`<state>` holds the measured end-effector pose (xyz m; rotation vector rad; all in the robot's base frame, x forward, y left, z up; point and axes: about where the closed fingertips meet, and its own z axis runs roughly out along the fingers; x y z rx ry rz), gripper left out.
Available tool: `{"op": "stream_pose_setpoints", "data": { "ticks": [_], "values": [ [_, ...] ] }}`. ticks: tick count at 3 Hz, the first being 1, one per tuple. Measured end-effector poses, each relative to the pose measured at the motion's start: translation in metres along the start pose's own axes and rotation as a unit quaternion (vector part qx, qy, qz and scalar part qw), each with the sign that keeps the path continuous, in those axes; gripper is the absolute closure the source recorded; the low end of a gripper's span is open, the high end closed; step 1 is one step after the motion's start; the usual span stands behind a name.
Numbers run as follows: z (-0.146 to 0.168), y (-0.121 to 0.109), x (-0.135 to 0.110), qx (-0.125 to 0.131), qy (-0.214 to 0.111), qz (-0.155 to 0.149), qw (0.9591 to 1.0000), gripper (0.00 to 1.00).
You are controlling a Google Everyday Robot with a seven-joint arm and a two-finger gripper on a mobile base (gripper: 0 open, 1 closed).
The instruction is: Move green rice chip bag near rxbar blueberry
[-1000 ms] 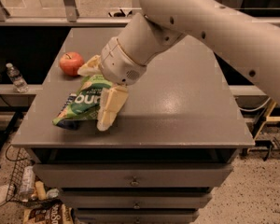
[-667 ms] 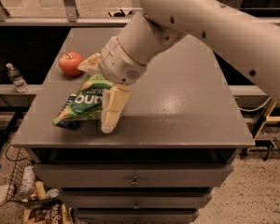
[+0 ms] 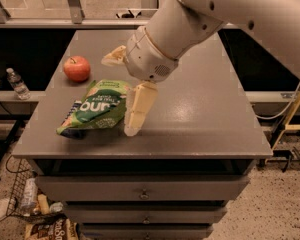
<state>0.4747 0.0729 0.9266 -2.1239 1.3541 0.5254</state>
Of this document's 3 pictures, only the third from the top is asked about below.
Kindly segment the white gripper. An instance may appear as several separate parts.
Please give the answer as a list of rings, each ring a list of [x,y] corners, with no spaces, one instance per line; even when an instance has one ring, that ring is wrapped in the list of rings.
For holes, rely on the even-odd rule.
[[[126,97],[124,133],[129,137],[135,136],[157,98],[155,83],[166,80],[177,68],[178,61],[163,55],[149,39],[146,28],[141,26],[134,31],[126,47],[115,48],[102,58],[101,63],[105,66],[125,63],[129,74],[143,81],[130,89]]]

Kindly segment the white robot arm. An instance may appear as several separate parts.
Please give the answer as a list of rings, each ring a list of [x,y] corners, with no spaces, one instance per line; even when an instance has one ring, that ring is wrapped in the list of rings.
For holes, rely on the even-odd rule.
[[[165,0],[125,45],[105,55],[141,83],[130,89],[124,132],[136,135],[157,97],[156,84],[180,58],[231,23],[253,38],[300,80],[300,0]]]

